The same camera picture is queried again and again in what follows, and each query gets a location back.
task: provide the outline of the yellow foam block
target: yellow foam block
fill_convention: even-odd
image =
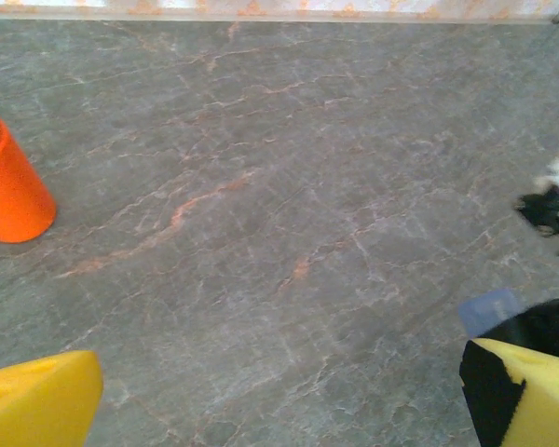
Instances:
[[[525,389],[501,447],[559,447],[559,358],[496,340],[474,343],[498,356]]]
[[[101,396],[102,371],[90,351],[0,370],[0,447],[81,447]]]

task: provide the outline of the orange cup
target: orange cup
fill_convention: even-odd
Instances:
[[[0,120],[0,242],[38,237],[55,218],[56,202]]]

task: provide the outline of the floor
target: floor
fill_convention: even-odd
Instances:
[[[89,447],[476,447],[457,305],[559,297],[552,26],[0,21],[0,115],[0,367],[95,349]]]

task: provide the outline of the blue plastic piece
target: blue plastic piece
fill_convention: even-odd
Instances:
[[[457,312],[468,336],[476,338],[520,314],[523,308],[510,289],[501,289],[462,303]]]

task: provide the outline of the wall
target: wall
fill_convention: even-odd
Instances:
[[[162,20],[545,21],[559,0],[0,0],[0,15]]]

